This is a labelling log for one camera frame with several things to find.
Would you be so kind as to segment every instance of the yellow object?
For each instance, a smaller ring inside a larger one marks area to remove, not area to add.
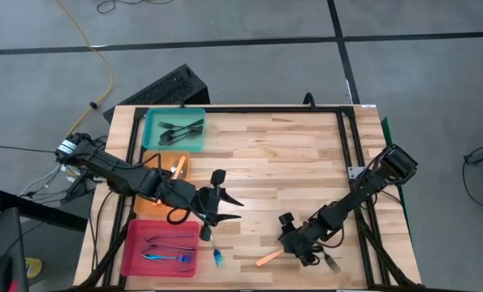
[[[77,174],[72,173],[72,172],[71,172],[71,170],[69,170],[68,168],[66,168],[66,173],[67,173],[68,175],[72,176],[72,177],[78,177],[78,175],[77,175]]]
[[[101,53],[99,53],[96,49],[94,49],[89,44],[88,38],[86,37],[86,35],[84,35],[84,32],[80,28],[79,24],[75,21],[75,19],[73,18],[73,16],[71,16],[70,12],[68,12],[68,10],[66,9],[66,7],[64,7],[64,5],[61,4],[61,2],[59,0],[55,0],[55,1],[63,9],[64,13],[66,13],[66,15],[68,15],[68,17],[71,19],[71,21],[73,22],[73,24],[77,27],[77,29],[80,32],[80,35],[84,38],[84,41],[86,42],[86,46],[88,47],[88,49],[90,49],[91,51],[95,52],[95,54],[97,54],[102,59],[102,61],[104,61],[104,64],[106,65],[106,69],[110,73],[110,85],[106,89],[106,92],[104,92],[104,94],[102,94],[101,97],[97,98],[97,100],[95,101],[95,103],[98,105],[100,102],[104,101],[106,99],[106,97],[108,97],[110,95],[111,89],[113,88],[114,80],[113,80],[113,71],[111,70],[111,66],[106,61],[106,59],[104,58],[104,56],[102,56]],[[70,128],[70,130],[68,131],[67,135],[70,135],[77,128],[77,126],[79,126],[80,122],[82,122],[82,120],[84,119],[84,117],[86,116],[86,114],[88,114],[88,112],[91,109],[92,109],[92,107],[91,106],[88,106],[88,108],[82,113],[82,115],[77,120],[77,122],[75,122],[75,124],[73,124],[73,126]]]
[[[37,277],[43,269],[43,262],[36,258],[24,258],[25,267],[27,269],[27,278],[33,279]]]

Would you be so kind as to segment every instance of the red tray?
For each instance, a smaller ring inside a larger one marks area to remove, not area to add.
[[[170,225],[166,221],[135,219],[129,224],[127,231],[126,246],[122,256],[120,273],[124,276],[149,276],[149,277],[192,277],[196,273],[197,247],[200,233],[198,222],[187,221],[180,225]],[[180,247],[194,248],[194,254],[187,252],[166,251],[153,248],[150,254],[162,256],[192,255],[190,263],[180,263],[177,260],[164,260],[175,268],[192,268],[187,272],[180,272],[167,264],[156,260],[145,259],[141,252],[148,246],[142,238],[154,235],[177,235],[192,234],[191,238],[157,238],[153,243],[172,244]]]

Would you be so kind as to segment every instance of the wire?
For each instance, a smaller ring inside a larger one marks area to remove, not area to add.
[[[389,198],[391,198],[393,201],[396,201],[398,204],[402,204],[402,201],[400,199],[398,199],[397,197],[395,197],[394,195],[388,193],[387,191],[381,191],[381,193],[383,193],[384,195],[388,196]]]
[[[66,173],[67,173],[68,175],[72,176],[72,177],[75,177],[75,178],[76,178],[76,177],[78,177],[78,176],[80,175],[80,173],[79,173],[79,174],[77,174],[77,173],[78,173],[78,171],[74,170],[74,169],[71,167],[71,165],[66,165]]]
[[[88,47],[88,49],[91,50],[91,51],[93,51],[95,54],[97,54],[101,58],[101,60],[104,62],[104,65],[106,65],[106,69],[110,73],[110,85],[108,86],[108,88],[106,89],[106,91],[104,92],[104,94],[102,94],[99,98],[97,98],[94,101],[94,103],[90,103],[90,106],[88,106],[88,108],[82,113],[82,115],[75,122],[75,124],[73,124],[73,126],[71,126],[70,130],[67,133],[67,135],[70,135],[80,125],[80,123],[82,122],[82,120],[84,119],[84,117],[86,116],[86,114],[88,114],[88,112],[93,108],[91,106],[91,104],[98,105],[99,103],[103,102],[110,95],[111,89],[113,88],[114,79],[113,79],[113,71],[111,70],[111,66],[107,62],[107,60],[104,58],[104,56],[102,56],[101,53],[99,53],[96,49],[94,49],[89,44],[88,38],[86,37],[86,35],[82,31],[82,29],[80,28],[79,24],[75,21],[75,19],[73,18],[73,16],[71,16],[70,12],[68,12],[68,10],[66,9],[66,7],[64,7],[64,5],[59,0],[55,0],[55,1],[61,7],[61,9],[63,9],[64,13],[66,13],[66,15],[71,19],[71,22],[75,25],[75,27],[77,28],[77,30],[79,30],[80,35],[82,36],[82,38],[84,38],[84,42],[86,43],[86,46]]]
[[[6,249],[5,253],[3,253],[3,255],[6,255],[10,249],[20,240],[22,239],[26,234],[29,234],[30,232],[34,231],[37,227],[45,224],[46,221],[43,221],[35,226],[33,226],[32,228],[30,228],[29,230],[27,230],[26,232],[24,232],[23,234],[21,234],[10,246],[8,246],[8,248]]]
[[[40,181],[42,181],[42,180],[45,180],[45,179],[47,179],[47,178],[48,178],[50,175],[52,175],[52,174],[57,174],[57,173],[58,173],[58,171],[60,170],[60,168],[61,168],[61,166],[60,166],[60,165],[57,165],[57,166],[55,166],[55,168],[53,168],[53,169],[52,169],[52,170],[51,170],[51,171],[50,171],[50,172],[49,172],[47,175],[45,175],[44,177],[42,177],[42,178],[38,178],[38,179],[36,179],[36,180],[32,181],[31,183],[29,183],[29,184],[28,184],[28,185],[27,185],[27,186],[24,188],[24,190],[22,190],[22,191],[20,192],[19,196],[24,196],[24,195],[25,195],[25,192],[26,192],[26,191],[28,191],[28,189],[29,189],[29,188],[30,188],[30,187],[31,187],[31,186],[32,186],[34,183],[38,183],[38,182],[40,182]]]
[[[470,154],[468,154],[467,156],[464,157],[463,166],[461,168],[461,178],[463,179],[463,186],[465,187],[465,191],[467,192],[467,195],[470,197],[470,199],[472,199],[476,204],[483,207],[483,203],[481,203],[476,198],[474,198],[472,196],[472,194],[470,193],[470,190],[468,189],[468,186],[467,186],[467,181],[465,179],[465,166],[467,165],[467,159],[469,157],[471,157],[472,155],[474,155],[475,152],[478,152],[479,150],[482,150],[482,149],[483,149],[483,146],[476,148],[475,150],[470,152]]]
[[[97,224],[95,226],[95,240],[94,240],[94,244],[93,244],[93,259],[92,259],[92,268],[93,266],[95,265],[98,266],[98,255],[97,255],[97,241],[98,241],[98,225],[101,221],[101,215],[102,215],[102,209],[104,209],[104,205],[106,204],[106,201],[108,200],[108,198],[110,197],[110,195],[113,193],[113,191],[110,191],[106,197],[104,198],[104,200],[102,201],[102,204],[101,204],[101,207],[98,209],[98,214],[97,214]]]
[[[328,245],[326,243],[321,243],[320,241],[317,241],[316,244],[320,245],[320,246],[323,246],[323,247],[327,247],[327,248],[337,248],[337,247],[340,247],[342,245],[342,243],[344,242],[344,224],[342,224],[342,228],[341,228],[341,231],[342,231],[342,236],[340,237],[340,241],[339,243],[331,246],[331,245]]]
[[[52,192],[48,192],[48,193],[39,193],[39,194],[34,194],[34,195],[58,195],[58,194],[62,194],[63,192],[65,191],[68,191],[70,188],[65,188],[64,190],[61,190],[61,191],[52,191]]]
[[[57,171],[55,171],[55,174],[54,174],[54,175],[53,175],[53,176],[52,176],[52,177],[51,177],[51,178],[50,178],[50,179],[49,179],[47,182],[45,182],[45,184],[44,184],[44,185],[43,185],[41,188],[39,188],[39,190],[36,190],[36,191],[34,191],[34,192],[33,192],[33,195],[35,195],[37,192],[42,191],[42,190],[44,190],[46,187],[48,187],[48,186],[49,186],[49,184],[50,184],[51,182],[53,182],[53,181],[54,181],[54,179],[57,177],[57,175],[59,174],[59,171],[60,171],[60,170],[61,170],[61,168],[59,167],[59,168],[57,169]]]
[[[93,258],[92,258],[92,271],[95,270],[97,267],[95,263],[98,263],[98,255],[97,255],[97,237],[95,237],[95,229],[93,228],[93,220],[92,220],[92,214],[89,214],[88,217],[89,220],[89,228],[92,231],[92,240],[93,240]]]
[[[99,5],[97,5],[97,11],[100,14],[110,13],[111,11],[115,10],[115,8],[117,8],[117,2],[122,3],[122,4],[127,4],[127,5],[135,5],[135,4],[140,4],[142,2],[145,2],[145,3],[148,3],[148,4],[154,4],[154,5],[164,5],[164,4],[169,4],[173,1],[174,0],[169,0],[169,1],[165,1],[165,2],[155,2],[154,0],[138,0],[136,2],[128,2],[128,1],[124,1],[124,0],[105,0],[105,1],[101,2]],[[107,3],[112,3],[113,6],[110,9],[108,9],[107,11],[101,10],[101,6],[104,5],[104,4],[107,4]]]
[[[372,202],[372,205],[374,206],[378,202],[378,194],[373,194],[374,201]],[[367,207],[364,207],[364,205],[360,205],[360,207],[364,210],[367,210]]]
[[[55,151],[32,149],[32,148],[21,148],[21,147],[14,147],[14,146],[2,146],[2,145],[0,145],[0,148],[22,150],[22,151],[31,151],[31,152],[42,152],[42,153],[55,153]]]

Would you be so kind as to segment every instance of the wooden tabletop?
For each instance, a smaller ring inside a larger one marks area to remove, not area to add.
[[[127,154],[134,111],[135,106],[118,106],[111,123],[106,151],[122,159]],[[355,112],[365,160],[369,162],[386,146],[380,119],[374,107],[356,105]],[[143,129],[141,123],[135,159],[140,155]],[[220,203],[220,213],[242,217],[221,222],[213,229],[225,264],[217,268],[210,243],[200,242],[194,277],[128,277],[128,290],[365,288],[352,213],[344,224],[346,238],[343,245],[328,250],[343,270],[341,273],[334,274],[323,261],[318,266],[305,268],[288,254],[263,267],[256,266],[256,260],[281,248],[277,241],[281,231],[280,215],[291,212],[298,225],[323,204],[339,200],[349,192],[335,114],[207,114],[205,130],[203,152],[191,155],[190,182],[196,187],[206,186],[212,171],[224,169],[226,181],[223,186],[244,204],[244,207],[237,207]],[[398,195],[395,187],[386,190]],[[92,205],[93,222],[107,193],[107,186],[97,187]],[[117,195],[112,195],[101,215],[97,244],[100,258],[110,243],[117,199]],[[375,208],[384,248],[411,280],[420,282],[402,207],[380,195]],[[338,240],[339,235],[336,235],[329,243]],[[379,282],[377,257],[371,247],[369,250],[375,281]],[[91,272],[92,254],[93,242],[87,228],[75,285]],[[119,278],[121,259],[122,248],[115,259],[112,284],[116,284]]]

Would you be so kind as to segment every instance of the black clamp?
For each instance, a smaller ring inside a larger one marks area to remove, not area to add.
[[[315,110],[317,106],[315,105],[315,99],[313,98],[313,94],[311,92],[306,93],[306,97],[304,97],[303,105],[309,105],[310,110]]]

